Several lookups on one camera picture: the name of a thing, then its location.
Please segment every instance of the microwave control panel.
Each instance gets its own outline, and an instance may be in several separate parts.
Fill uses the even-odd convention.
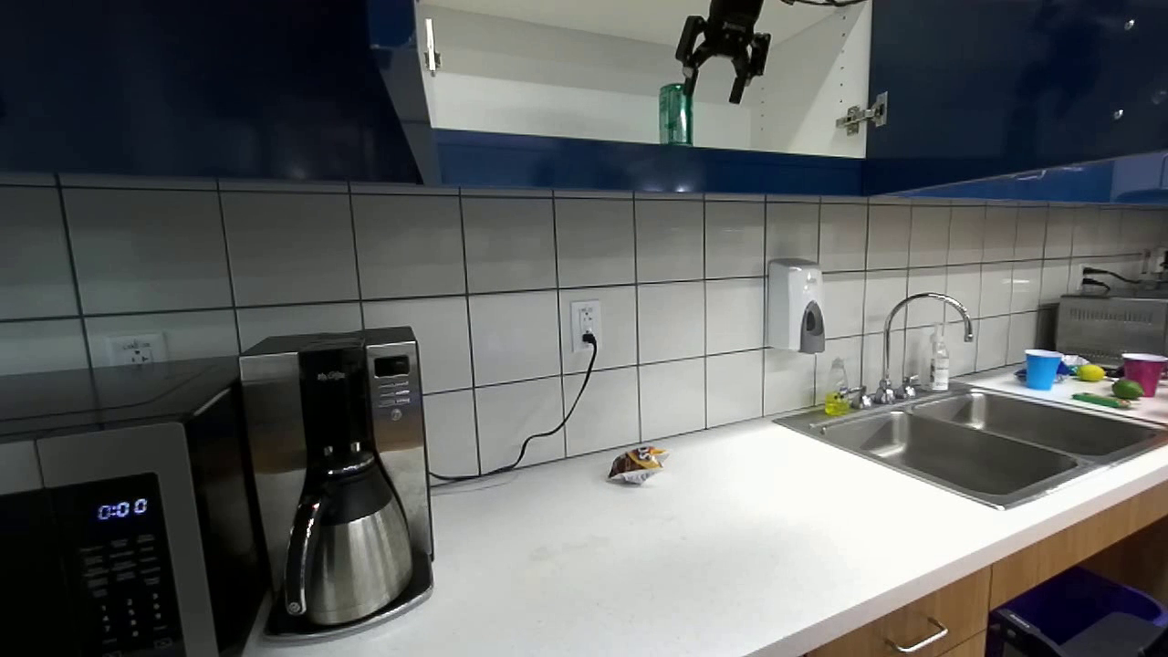
[[[158,478],[55,490],[83,654],[183,654]]]

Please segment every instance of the sink basin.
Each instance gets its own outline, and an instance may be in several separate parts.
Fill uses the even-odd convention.
[[[911,411],[965,422],[965,427],[983,427],[993,434],[1011,434],[1017,441],[1049,446],[1049,450],[1087,456],[1087,458],[1121,458],[1156,441],[1153,427],[1118,422],[1087,411],[1034,406],[1017,396],[993,396],[993,394],[942,396]]]
[[[810,434],[993,508],[1011,508],[1084,472],[1070,452],[902,408],[810,422]]]

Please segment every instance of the open cabinet door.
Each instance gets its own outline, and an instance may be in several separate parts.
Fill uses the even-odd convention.
[[[872,0],[868,194],[1168,150],[1168,0]]]

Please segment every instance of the cup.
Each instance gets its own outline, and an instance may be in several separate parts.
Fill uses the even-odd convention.
[[[1027,386],[1050,390],[1059,380],[1063,352],[1059,349],[1027,349]]]
[[[1141,396],[1156,396],[1168,358],[1123,352],[1123,376],[1140,382]]]

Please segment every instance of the carafe handle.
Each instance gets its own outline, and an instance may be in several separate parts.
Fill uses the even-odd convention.
[[[292,522],[292,548],[288,548],[288,581],[286,581],[286,613],[307,618],[307,570],[313,552],[320,548],[320,512],[326,498],[298,503]]]

